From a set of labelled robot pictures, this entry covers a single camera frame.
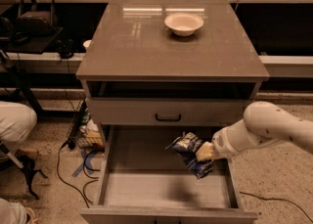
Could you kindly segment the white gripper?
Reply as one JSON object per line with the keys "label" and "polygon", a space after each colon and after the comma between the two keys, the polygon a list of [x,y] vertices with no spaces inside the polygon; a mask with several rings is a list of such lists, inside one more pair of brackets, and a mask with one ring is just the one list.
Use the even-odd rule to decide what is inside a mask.
{"label": "white gripper", "polygon": [[217,131],[212,137],[212,143],[204,142],[196,151],[198,162],[209,159],[234,157],[239,152],[231,145],[227,136],[227,127]]}

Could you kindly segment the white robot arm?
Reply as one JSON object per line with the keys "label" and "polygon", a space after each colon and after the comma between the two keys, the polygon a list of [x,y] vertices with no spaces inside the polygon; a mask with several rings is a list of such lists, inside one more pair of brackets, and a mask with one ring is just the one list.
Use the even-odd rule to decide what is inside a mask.
{"label": "white robot arm", "polygon": [[254,102],[246,107],[240,121],[217,131],[210,143],[202,144],[196,151],[196,158],[197,161],[229,158],[280,141],[291,142],[312,154],[313,122],[274,104]]}

